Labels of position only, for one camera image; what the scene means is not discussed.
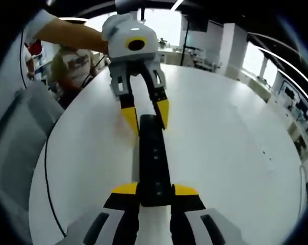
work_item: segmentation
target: potted plant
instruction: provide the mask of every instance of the potted plant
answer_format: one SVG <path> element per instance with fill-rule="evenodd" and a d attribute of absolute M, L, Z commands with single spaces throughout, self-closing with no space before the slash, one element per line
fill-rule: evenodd
<path fill-rule="evenodd" d="M 166 44 L 167 44 L 167 40 L 164 40 L 163 38 L 160 38 L 160 40 L 159 40 L 160 48 L 165 48 Z"/>

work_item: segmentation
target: window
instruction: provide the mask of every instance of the window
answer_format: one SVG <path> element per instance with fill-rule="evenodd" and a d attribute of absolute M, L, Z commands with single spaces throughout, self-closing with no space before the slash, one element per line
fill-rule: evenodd
<path fill-rule="evenodd" d="M 117 12 L 112 12 L 108 14 L 103 14 L 94 18 L 89 19 L 86 23 L 85 26 L 93 28 L 99 32 L 102 31 L 102 26 L 104 22 L 109 18 L 111 15 L 115 15 Z"/>
<path fill-rule="evenodd" d="M 263 78 L 266 79 L 267 84 L 270 85 L 271 87 L 275 82 L 276 74 L 277 74 L 276 65 L 274 65 L 272 61 L 268 60 Z"/>
<path fill-rule="evenodd" d="M 179 46 L 181 34 L 181 13 L 166 9 L 145 9 L 145 23 L 156 32 L 158 39 L 167 40 L 170 45 Z"/>
<path fill-rule="evenodd" d="M 245 54 L 244 63 L 242 68 L 248 72 L 253 73 L 256 76 L 260 75 L 262 64 L 263 64 L 264 55 L 263 53 L 256 48 L 251 42 L 247 45 L 247 51 Z"/>

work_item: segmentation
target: round table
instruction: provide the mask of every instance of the round table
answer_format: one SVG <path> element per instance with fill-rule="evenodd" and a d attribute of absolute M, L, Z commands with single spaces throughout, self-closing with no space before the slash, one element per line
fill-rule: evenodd
<path fill-rule="evenodd" d="M 280 243 L 298 219 L 301 198 L 301 162 L 285 127 L 240 82 L 188 67 L 162 70 L 170 101 L 164 137 L 171 183 L 197 189 L 205 206 L 237 225 L 249 244 Z M 64 230 L 135 174 L 135 136 L 110 80 L 105 69 L 63 113 L 49 139 L 49 187 Z M 132 77 L 131 84 L 138 117 L 154 113 L 142 77 Z M 44 149 L 29 209 L 35 245 L 62 239 L 47 199 Z"/>

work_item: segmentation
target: white table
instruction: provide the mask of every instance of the white table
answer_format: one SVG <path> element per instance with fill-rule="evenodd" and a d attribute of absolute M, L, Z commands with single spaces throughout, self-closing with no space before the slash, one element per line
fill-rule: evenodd
<path fill-rule="evenodd" d="M 193 68 L 162 69 L 170 100 L 164 137 L 171 182 L 196 188 L 205 206 L 239 226 L 249 244 L 279 244 L 296 223 L 300 203 L 301 162 L 287 130 L 244 84 Z M 103 205 L 113 187 L 132 180 L 134 136 L 109 83 L 106 69 L 72 102 L 49 140 L 50 192 L 64 230 L 89 206 Z M 138 116 L 154 113 L 142 78 L 132 77 L 131 84 Z M 35 245 L 62 239 L 47 200 L 43 159 L 44 150 L 30 196 Z M 171 244 L 167 237 L 148 244 Z"/>

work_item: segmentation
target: red object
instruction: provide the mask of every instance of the red object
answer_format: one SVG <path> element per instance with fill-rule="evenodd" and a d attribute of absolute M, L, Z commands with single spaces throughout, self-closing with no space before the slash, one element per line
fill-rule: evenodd
<path fill-rule="evenodd" d="M 42 52 L 41 40 L 36 40 L 32 45 L 29 46 L 28 51 L 32 55 L 39 55 Z"/>

